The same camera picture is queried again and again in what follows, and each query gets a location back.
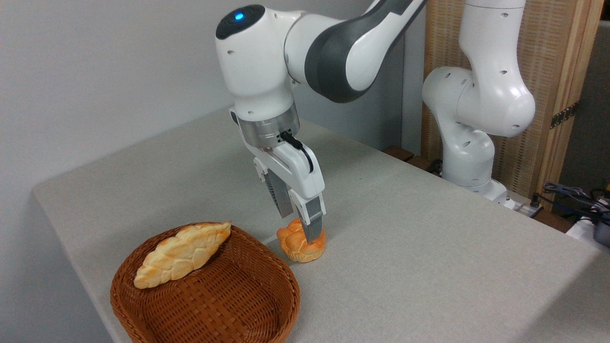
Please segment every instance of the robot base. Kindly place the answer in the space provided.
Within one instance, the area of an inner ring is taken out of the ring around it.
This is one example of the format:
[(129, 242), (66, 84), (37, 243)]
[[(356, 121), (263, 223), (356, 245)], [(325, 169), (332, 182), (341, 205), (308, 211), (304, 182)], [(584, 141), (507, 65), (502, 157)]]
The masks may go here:
[(490, 179), (487, 183), (481, 186), (464, 187), (464, 189), (477, 193), (478, 195), (482, 195), (506, 208), (515, 208), (515, 201), (508, 197), (506, 187), (494, 179)]

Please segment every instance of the metal hinge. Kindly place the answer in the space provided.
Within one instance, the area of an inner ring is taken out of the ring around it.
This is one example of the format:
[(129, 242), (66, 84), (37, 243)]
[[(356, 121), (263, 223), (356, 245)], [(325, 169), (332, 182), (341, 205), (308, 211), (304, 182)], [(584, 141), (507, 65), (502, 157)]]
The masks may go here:
[(563, 111), (561, 111), (560, 113), (554, 115), (553, 119), (551, 121), (551, 129), (554, 128), (555, 126), (563, 123), (564, 121), (568, 120), (569, 118), (574, 117), (577, 110), (578, 110), (578, 101), (575, 102), (572, 106), (570, 106), (570, 107), (564, 109)]

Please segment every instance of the bread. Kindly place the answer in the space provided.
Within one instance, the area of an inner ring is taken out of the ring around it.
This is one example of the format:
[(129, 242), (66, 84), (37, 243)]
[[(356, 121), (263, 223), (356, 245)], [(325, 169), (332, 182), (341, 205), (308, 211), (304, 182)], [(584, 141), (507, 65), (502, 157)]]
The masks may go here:
[(201, 268), (231, 234), (231, 223), (197, 223), (183, 227), (175, 236), (162, 240), (148, 253), (138, 269), (134, 286), (156, 287), (178, 280)]
[(300, 219), (295, 219), (287, 227), (278, 230), (279, 246), (289, 260), (293, 262), (310, 262), (318, 259), (326, 248), (326, 232), (322, 230), (320, 237), (307, 243), (305, 231)]

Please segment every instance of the robotic arm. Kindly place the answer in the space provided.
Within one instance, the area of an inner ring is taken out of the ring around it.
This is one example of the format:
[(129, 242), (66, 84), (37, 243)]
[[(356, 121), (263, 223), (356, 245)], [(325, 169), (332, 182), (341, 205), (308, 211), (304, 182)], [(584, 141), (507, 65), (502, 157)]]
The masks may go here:
[(375, 0), (348, 21), (249, 5), (218, 24), (218, 59), (235, 96), (231, 115), (279, 213), (290, 215), (294, 204), (308, 242), (321, 233), (325, 184), (315, 154), (295, 138), (292, 89), (307, 84), (337, 103), (362, 96), (424, 3)]
[(536, 104), (517, 64), (524, 6), (466, 0), (459, 44), (472, 71), (438, 68), (423, 86), (443, 141), (443, 178), (509, 208), (505, 186), (491, 178), (495, 149), (487, 133), (514, 137), (534, 118)]
[[(425, 2), (375, 0), (347, 21), (249, 5), (218, 24), (218, 59), (235, 96), (233, 120), (279, 213), (290, 215), (294, 204), (308, 242), (321, 233), (325, 184), (314, 152), (295, 138), (300, 124), (292, 89), (307, 84), (337, 103), (362, 96)], [(524, 5), (467, 0), (460, 43), (473, 70), (439, 68), (423, 89), (442, 133), (443, 177), (499, 203), (506, 202), (506, 188), (491, 180), (495, 152), (485, 132), (513, 137), (534, 114), (516, 56)]]

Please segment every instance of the braided bread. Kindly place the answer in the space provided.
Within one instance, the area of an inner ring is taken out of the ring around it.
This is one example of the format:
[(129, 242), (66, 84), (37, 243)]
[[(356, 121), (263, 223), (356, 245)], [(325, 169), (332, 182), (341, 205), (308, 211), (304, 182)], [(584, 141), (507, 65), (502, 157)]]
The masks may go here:
[(197, 223), (183, 227), (175, 236), (162, 240), (148, 253), (138, 269), (134, 286), (156, 287), (178, 280), (201, 268), (231, 234), (231, 223)]
[(322, 230), (320, 237), (307, 243), (305, 231), (300, 219), (294, 219), (287, 227), (278, 230), (279, 246), (289, 260), (293, 262), (309, 262), (322, 256), (326, 248), (326, 232)]

